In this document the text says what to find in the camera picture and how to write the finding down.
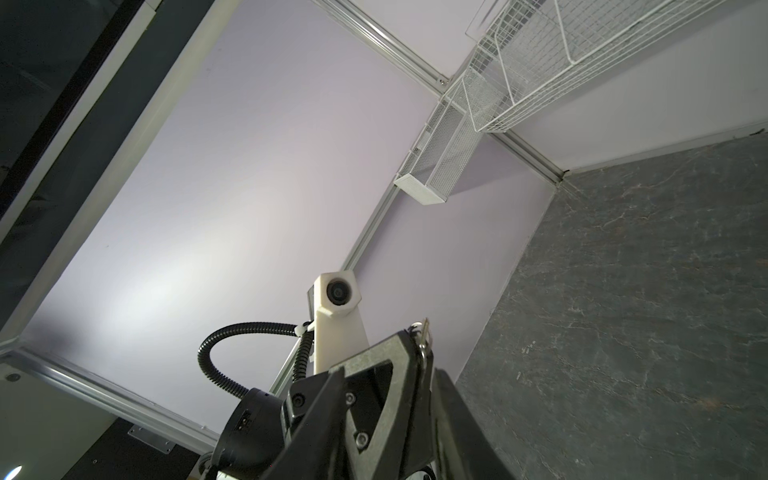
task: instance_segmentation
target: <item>bolt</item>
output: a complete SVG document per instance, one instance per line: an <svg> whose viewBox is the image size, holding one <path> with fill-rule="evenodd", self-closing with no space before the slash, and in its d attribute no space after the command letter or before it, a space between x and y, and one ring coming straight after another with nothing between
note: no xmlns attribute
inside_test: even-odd
<svg viewBox="0 0 768 480"><path fill-rule="evenodd" d="M363 450L365 447L368 446L368 434L365 432L358 432L357 436L355 437L355 445L357 445L357 448L360 450Z"/></svg>
<svg viewBox="0 0 768 480"><path fill-rule="evenodd" d="M293 408L299 409L302 406L304 406L304 395L297 393L293 397L291 397L291 403L293 404Z"/></svg>

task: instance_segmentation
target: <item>metal plate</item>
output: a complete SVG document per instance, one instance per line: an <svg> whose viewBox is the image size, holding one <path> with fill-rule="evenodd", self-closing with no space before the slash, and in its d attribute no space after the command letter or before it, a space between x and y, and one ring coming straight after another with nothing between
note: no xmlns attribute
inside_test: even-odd
<svg viewBox="0 0 768 480"><path fill-rule="evenodd" d="M128 430L128 435L134 437L136 440L141 440L155 450L158 450L165 455L169 454L171 450L176 446L171 440L166 440L159 436L157 433L150 432L144 427L134 425Z"/></svg>

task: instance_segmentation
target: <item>wire shelf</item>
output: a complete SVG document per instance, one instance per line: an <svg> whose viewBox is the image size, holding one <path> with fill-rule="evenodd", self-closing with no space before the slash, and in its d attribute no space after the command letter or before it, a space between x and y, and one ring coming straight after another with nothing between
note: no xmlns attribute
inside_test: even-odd
<svg viewBox="0 0 768 480"><path fill-rule="evenodd" d="M511 0L462 83L476 131L502 132L725 0Z"/></svg>
<svg viewBox="0 0 768 480"><path fill-rule="evenodd" d="M423 205L448 200L483 135L475 131L470 120L465 92L478 80L467 72L453 82L398 172L395 185Z"/></svg>

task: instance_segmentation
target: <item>cable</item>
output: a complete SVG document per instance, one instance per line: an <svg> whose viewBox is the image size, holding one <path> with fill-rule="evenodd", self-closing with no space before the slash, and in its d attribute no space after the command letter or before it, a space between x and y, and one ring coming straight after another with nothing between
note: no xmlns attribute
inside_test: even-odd
<svg viewBox="0 0 768 480"><path fill-rule="evenodd" d="M223 339L235 335L243 335L245 333L271 333L273 335L296 336L295 328L296 325L290 325L289 323L271 322L235 323L234 325L225 326L224 328L220 328L211 333L208 338L200 344L200 348L197 350L197 364L200 365L200 369L203 370L203 373L211 382L224 389L224 391L236 396L238 399L242 399L245 394L248 393L248 389L224 375L214 366L214 363L210 360L211 349Z"/></svg>
<svg viewBox="0 0 768 480"><path fill-rule="evenodd" d="M306 378L306 365L310 362L310 350L312 349L314 341L314 332L306 331L301 336L299 349L296 351L295 360L293 360L293 376L291 377L291 381L295 382Z"/></svg>

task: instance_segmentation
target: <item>camera lens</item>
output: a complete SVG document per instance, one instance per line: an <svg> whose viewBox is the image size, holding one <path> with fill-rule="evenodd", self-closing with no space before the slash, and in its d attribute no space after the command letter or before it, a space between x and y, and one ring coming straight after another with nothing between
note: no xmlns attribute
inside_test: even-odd
<svg viewBox="0 0 768 480"><path fill-rule="evenodd" d="M352 289L344 280L333 280L328 283L328 298L333 305L344 305L352 296Z"/></svg>

